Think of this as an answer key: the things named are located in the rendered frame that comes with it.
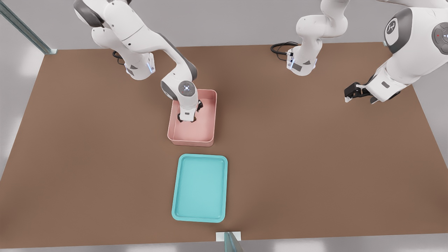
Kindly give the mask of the pink plastic box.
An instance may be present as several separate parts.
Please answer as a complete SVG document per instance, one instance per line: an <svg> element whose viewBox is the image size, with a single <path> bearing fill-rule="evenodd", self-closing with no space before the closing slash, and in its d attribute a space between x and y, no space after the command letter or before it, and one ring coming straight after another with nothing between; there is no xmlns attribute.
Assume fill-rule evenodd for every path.
<svg viewBox="0 0 448 252"><path fill-rule="evenodd" d="M174 145L211 147L214 144L217 92L199 89L198 97L203 107L195 113L195 122L179 122L179 102L172 102L167 137Z"/></svg>

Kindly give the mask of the silver frame post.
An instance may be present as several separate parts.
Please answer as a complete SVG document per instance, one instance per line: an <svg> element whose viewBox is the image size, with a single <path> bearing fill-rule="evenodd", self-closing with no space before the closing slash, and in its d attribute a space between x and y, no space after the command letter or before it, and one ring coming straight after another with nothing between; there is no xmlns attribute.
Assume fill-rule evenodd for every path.
<svg viewBox="0 0 448 252"><path fill-rule="evenodd" d="M45 55L55 55L57 49L50 48L35 32L30 29L16 14L0 0L0 15L2 15L14 28L16 28L32 45Z"/></svg>
<svg viewBox="0 0 448 252"><path fill-rule="evenodd" d="M224 252L244 252L240 241L241 232L216 232L216 242L224 242Z"/></svg>

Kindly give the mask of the pale blue-green tray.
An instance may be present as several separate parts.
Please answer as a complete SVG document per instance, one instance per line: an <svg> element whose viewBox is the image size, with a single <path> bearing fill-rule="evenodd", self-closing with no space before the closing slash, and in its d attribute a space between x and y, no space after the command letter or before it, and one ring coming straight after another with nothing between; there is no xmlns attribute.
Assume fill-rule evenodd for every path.
<svg viewBox="0 0 448 252"><path fill-rule="evenodd" d="M186 222L220 223L225 218L228 184L225 156L179 157L171 215Z"/></svg>

